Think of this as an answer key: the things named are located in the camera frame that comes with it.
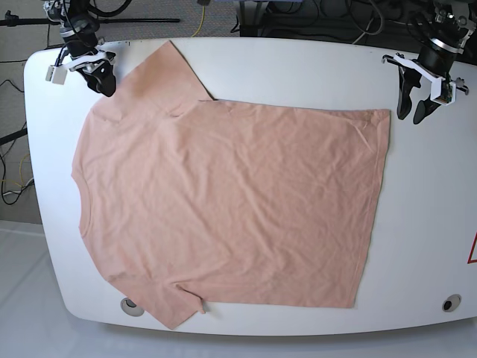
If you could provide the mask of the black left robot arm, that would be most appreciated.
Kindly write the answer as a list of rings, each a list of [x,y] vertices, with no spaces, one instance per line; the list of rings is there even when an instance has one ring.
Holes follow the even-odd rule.
[[[465,52],[467,41],[476,32],[475,9],[474,1],[433,1],[425,10],[409,16],[406,25],[412,27],[422,44],[417,58],[407,59],[399,53],[382,57],[383,63],[398,68],[399,119],[405,119],[411,112],[411,91],[421,87],[423,78],[430,82],[430,93],[417,104],[413,118],[416,125],[439,107],[453,104],[457,92],[469,94],[465,80],[453,79],[450,70],[457,57]]]

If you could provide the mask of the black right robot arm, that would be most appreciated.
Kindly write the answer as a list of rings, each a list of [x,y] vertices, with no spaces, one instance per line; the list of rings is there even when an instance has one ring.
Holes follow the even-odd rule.
[[[70,72],[79,73],[96,93],[110,97],[116,91],[113,65],[116,54],[100,49],[99,21],[89,14],[87,1],[46,1],[48,19],[60,23],[63,46],[45,79],[63,85]]]

